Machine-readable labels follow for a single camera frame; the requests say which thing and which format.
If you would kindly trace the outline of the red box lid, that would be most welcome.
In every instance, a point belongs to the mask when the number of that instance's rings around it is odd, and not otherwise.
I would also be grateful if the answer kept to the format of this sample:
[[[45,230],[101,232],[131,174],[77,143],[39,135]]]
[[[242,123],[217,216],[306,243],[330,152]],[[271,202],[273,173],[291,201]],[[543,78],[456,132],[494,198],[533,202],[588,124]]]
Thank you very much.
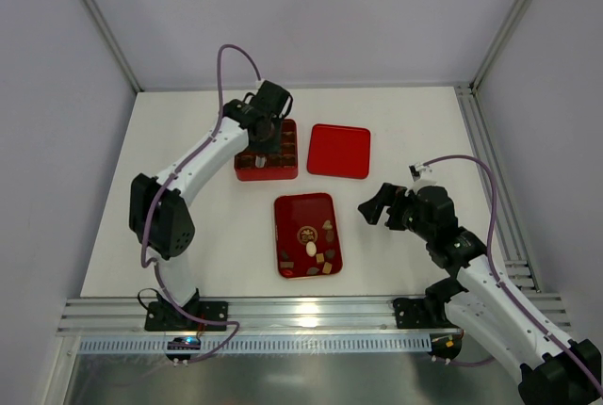
[[[371,133],[362,127],[317,123],[312,127],[307,171],[364,180],[369,176]]]

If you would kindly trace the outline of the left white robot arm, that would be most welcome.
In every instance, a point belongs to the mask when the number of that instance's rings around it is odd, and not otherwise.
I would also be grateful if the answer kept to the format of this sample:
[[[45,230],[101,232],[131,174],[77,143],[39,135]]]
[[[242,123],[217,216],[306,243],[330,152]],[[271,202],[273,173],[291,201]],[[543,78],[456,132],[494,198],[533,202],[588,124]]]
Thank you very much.
[[[293,97],[270,81],[242,99],[219,102],[216,124],[180,159],[130,186],[128,226],[140,244],[140,264],[152,267],[159,289],[147,304],[148,332],[222,331],[227,322],[206,312],[189,271],[187,249],[196,232],[190,207],[208,181],[237,154],[281,151],[282,126]]]

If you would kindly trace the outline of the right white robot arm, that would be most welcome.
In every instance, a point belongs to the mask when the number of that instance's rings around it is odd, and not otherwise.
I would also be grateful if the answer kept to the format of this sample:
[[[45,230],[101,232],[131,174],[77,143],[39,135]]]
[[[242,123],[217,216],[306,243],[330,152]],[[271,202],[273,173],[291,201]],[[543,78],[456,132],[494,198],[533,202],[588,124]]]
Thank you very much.
[[[602,357],[588,339],[576,341],[546,317],[462,227],[447,191],[384,183],[358,207],[370,225],[420,237],[448,277],[425,291],[435,321],[464,330],[505,368],[526,404],[592,404],[602,397]]]

